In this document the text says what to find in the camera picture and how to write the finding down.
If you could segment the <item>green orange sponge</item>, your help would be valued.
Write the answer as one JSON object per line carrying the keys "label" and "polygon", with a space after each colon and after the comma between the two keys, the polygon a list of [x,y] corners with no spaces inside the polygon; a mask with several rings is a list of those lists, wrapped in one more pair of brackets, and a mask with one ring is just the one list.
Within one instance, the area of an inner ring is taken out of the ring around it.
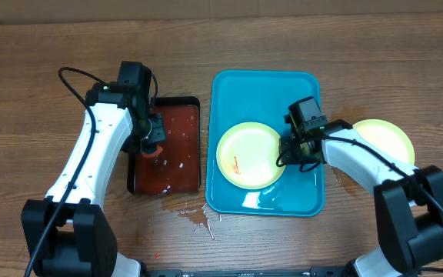
{"label": "green orange sponge", "polygon": [[160,155],[163,151],[163,148],[158,144],[147,145],[142,149],[142,156],[146,158],[154,158]]}

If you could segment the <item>yellow plate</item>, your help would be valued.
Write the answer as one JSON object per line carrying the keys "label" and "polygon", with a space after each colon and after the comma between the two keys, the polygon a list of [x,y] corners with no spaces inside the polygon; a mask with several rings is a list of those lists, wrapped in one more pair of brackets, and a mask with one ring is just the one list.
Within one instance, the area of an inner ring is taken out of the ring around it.
{"label": "yellow plate", "polygon": [[381,119],[356,122],[353,128],[369,143],[392,158],[415,164],[415,150],[410,138],[396,125]]}
{"label": "yellow plate", "polygon": [[222,175],[233,185],[247,190],[263,189],[275,183],[285,167],[276,165],[281,136],[258,122],[232,126],[218,142],[216,162]]}

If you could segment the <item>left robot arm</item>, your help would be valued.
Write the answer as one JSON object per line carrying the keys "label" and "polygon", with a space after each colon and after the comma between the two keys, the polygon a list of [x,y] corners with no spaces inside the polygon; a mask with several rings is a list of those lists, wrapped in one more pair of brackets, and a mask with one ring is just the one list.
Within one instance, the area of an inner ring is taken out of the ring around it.
{"label": "left robot arm", "polygon": [[157,141],[149,85],[98,82],[80,101],[85,118],[65,168],[42,200],[22,209],[25,274],[140,276],[142,264],[118,251],[103,205],[119,152],[136,154]]}

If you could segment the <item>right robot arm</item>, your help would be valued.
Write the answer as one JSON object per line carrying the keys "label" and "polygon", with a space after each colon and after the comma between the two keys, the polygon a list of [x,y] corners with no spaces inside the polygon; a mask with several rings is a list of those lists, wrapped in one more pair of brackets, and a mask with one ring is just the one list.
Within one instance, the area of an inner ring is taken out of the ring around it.
{"label": "right robot arm", "polygon": [[443,171],[418,169],[366,142],[352,126],[326,117],[285,123],[276,165],[308,172],[321,164],[337,168],[370,191],[379,246],[350,261],[344,276],[417,276],[443,259]]}

